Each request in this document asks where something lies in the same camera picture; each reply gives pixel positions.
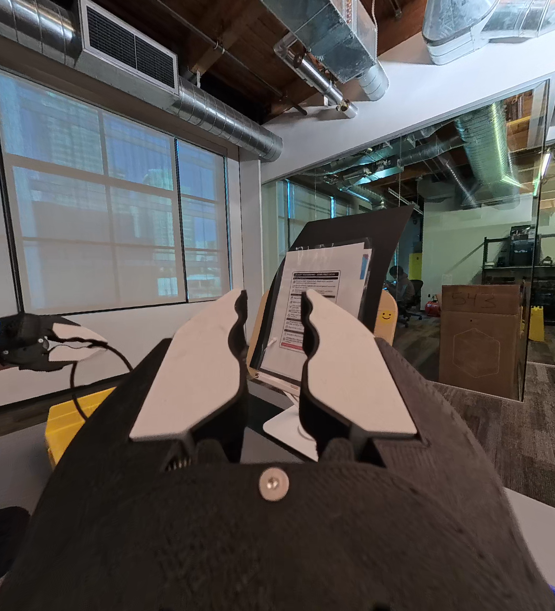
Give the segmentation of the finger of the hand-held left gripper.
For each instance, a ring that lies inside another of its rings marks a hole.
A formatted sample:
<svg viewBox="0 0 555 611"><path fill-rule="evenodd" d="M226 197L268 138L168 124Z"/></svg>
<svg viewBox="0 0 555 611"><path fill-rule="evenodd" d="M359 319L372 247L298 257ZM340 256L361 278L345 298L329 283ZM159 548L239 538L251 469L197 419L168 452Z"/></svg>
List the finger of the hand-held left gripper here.
<svg viewBox="0 0 555 611"><path fill-rule="evenodd" d="M49 363L77 363L103 354L108 344L101 341L92 341L86 345L49 342L48 348Z"/></svg>
<svg viewBox="0 0 555 611"><path fill-rule="evenodd" d="M100 334L91 331L90 329L74 325L71 322L54 322L52 323L52 334L54 341L58 343L75 343L85 345L107 345L108 342Z"/></svg>

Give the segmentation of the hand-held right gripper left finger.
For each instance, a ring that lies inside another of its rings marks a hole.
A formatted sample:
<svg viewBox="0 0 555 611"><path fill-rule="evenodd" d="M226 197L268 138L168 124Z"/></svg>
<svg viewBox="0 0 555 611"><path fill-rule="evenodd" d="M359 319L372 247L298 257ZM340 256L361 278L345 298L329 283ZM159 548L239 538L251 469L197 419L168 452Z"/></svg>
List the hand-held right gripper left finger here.
<svg viewBox="0 0 555 611"><path fill-rule="evenodd" d="M242 360L247 317L246 290L236 288L175 332L130 440L176 441L188 454L215 440L229 462L240 461L249 411Z"/></svg>

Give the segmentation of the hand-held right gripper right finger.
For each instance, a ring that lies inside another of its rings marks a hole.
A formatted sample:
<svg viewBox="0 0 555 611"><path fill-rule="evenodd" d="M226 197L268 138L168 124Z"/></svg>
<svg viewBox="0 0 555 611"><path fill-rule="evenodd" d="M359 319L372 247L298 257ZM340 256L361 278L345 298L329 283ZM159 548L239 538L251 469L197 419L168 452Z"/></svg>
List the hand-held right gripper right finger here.
<svg viewBox="0 0 555 611"><path fill-rule="evenodd" d="M355 457L376 439L413 440L418 429L371 331L309 289L301 296L305 361L299 421L318 456L345 439Z"/></svg>

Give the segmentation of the yellow plastic bin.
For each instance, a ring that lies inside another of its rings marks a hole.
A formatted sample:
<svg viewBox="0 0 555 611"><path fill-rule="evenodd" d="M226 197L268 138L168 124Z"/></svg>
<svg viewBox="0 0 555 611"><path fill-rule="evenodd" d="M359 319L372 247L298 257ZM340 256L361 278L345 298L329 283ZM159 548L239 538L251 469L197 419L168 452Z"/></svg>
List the yellow plastic bin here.
<svg viewBox="0 0 555 611"><path fill-rule="evenodd" d="M85 416L90 417L97 407L112 393L114 387L80 397L78 403ZM60 461L72 439L85 420L72 400L53 405L45 427L46 449L52 469Z"/></svg>

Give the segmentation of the white sign stand base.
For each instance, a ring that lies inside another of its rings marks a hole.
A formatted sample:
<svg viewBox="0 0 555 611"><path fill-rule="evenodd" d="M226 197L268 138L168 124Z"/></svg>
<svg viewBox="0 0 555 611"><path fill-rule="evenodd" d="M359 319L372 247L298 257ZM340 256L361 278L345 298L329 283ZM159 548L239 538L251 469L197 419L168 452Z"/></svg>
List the white sign stand base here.
<svg viewBox="0 0 555 611"><path fill-rule="evenodd" d="M318 462L319 455L315 439L305 431L299 417L299 390L283 390L290 401L288 408L263 424L263 431L293 453Z"/></svg>

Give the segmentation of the black office chair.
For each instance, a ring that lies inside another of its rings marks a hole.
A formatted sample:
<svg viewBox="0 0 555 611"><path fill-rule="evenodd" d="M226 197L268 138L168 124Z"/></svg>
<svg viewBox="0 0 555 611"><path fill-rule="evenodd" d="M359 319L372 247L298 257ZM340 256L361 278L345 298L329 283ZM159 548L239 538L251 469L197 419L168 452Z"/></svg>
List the black office chair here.
<svg viewBox="0 0 555 611"><path fill-rule="evenodd" d="M422 287L424 286L424 283L422 280L413 280L412 283L416 290L416 304L409 309L409 313L411 314L411 317L417 316L418 319L421 320L422 315L420 314L420 304L421 304L421 292L422 292ZM400 317L398 314L398 320L399 322L403 324L404 328L408 328L411 318L409 319L409 322L405 323L403 318Z"/></svg>

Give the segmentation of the instruction sheet in acrylic cover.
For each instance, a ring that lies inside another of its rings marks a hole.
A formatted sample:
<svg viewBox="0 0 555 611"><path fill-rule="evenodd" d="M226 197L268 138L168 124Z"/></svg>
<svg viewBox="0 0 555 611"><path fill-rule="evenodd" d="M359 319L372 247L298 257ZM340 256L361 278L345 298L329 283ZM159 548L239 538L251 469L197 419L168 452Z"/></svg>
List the instruction sheet in acrylic cover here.
<svg viewBox="0 0 555 611"><path fill-rule="evenodd" d="M369 239L286 254L267 300L267 329L259 337L261 374L300 386L306 359L301 295L315 290L361 320L372 254Z"/></svg>

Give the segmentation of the cardboard box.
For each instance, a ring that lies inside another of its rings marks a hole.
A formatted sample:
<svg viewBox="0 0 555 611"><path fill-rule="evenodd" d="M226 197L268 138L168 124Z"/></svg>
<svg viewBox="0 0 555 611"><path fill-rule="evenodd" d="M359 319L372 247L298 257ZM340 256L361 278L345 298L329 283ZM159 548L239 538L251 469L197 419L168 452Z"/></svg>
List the cardboard box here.
<svg viewBox="0 0 555 611"><path fill-rule="evenodd" d="M530 282L443 285L438 381L520 400Z"/></svg>

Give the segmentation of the large window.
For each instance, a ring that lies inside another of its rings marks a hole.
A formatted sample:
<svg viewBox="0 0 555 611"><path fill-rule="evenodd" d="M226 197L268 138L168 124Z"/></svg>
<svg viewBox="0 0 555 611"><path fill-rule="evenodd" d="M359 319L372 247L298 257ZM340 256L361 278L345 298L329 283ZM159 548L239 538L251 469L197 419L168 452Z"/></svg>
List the large window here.
<svg viewBox="0 0 555 611"><path fill-rule="evenodd" d="M223 156L0 70L0 316L230 289Z"/></svg>

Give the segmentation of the laminated instruction sheet stand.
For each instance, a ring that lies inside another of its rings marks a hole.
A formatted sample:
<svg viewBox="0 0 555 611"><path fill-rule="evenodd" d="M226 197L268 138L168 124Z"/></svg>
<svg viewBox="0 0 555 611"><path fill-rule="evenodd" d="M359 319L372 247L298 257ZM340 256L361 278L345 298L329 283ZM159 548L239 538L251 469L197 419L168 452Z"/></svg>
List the laminated instruction sheet stand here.
<svg viewBox="0 0 555 611"><path fill-rule="evenodd" d="M316 247L331 247L342 243L368 241L372 252L367 265L367 296L363 299L359 319L375 337L381 337L378 320L384 310L381 305L385 275L398 246L405 225L411 218L413 207L402 206L369 213L354 214L308 222L288 252ZM270 339L276 294L279 290L285 258L261 298L254 330L246 358L251 379L258 379L262 353Z"/></svg>

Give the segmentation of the black metal shelf rack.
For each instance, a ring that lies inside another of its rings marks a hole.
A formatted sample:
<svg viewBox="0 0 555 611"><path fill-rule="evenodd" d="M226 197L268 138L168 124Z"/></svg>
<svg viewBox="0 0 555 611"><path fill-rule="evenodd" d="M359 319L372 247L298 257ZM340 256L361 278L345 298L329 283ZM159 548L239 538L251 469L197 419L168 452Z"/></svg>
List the black metal shelf rack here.
<svg viewBox="0 0 555 611"><path fill-rule="evenodd" d="M555 326L555 233L539 234L532 225L515 225L506 237L486 237L481 283L528 283L530 305L542 307L545 324Z"/></svg>

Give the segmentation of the silver ventilation ducts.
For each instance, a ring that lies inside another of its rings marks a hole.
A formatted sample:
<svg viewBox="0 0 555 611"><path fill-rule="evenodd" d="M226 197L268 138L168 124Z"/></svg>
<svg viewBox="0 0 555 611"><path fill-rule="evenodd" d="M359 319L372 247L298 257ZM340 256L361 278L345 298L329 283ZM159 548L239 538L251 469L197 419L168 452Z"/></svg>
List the silver ventilation ducts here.
<svg viewBox="0 0 555 611"><path fill-rule="evenodd" d="M0 1L0 67L47 81L64 93L75 88L83 100L123 114L124 104L157 109L159 119L175 117L176 126L210 133L211 141L258 159L261 182L285 177L329 161L361 146L426 126L435 120L469 111L504 94L549 80L549 117L555 106L555 1L493 1L480 21L442 39L435 64L434 40L421 33L410 37L367 64L363 46L353 48L354 32L337 20L324 40L332 42L353 79L335 88L331 81L315 92L273 51L287 26L278 17L286 9L316 7L317 14L334 10L329 1L280 1L273 14L261 1L201 1L197 12L227 9L231 22L224 34L229 46L247 51L233 55L220 40L194 28L172 4L159 1L93 1L177 55L179 98L147 86L131 95L79 71L81 54L78 1L67 7L55 1Z"/></svg>

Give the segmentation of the white air vent grille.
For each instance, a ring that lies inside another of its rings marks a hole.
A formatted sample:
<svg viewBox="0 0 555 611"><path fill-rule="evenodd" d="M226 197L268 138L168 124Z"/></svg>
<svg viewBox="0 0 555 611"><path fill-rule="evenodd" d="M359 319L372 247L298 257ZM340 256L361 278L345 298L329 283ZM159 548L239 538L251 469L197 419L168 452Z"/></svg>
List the white air vent grille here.
<svg viewBox="0 0 555 611"><path fill-rule="evenodd" d="M75 67L131 95L144 86L179 98L177 55L93 1L78 1Z"/></svg>

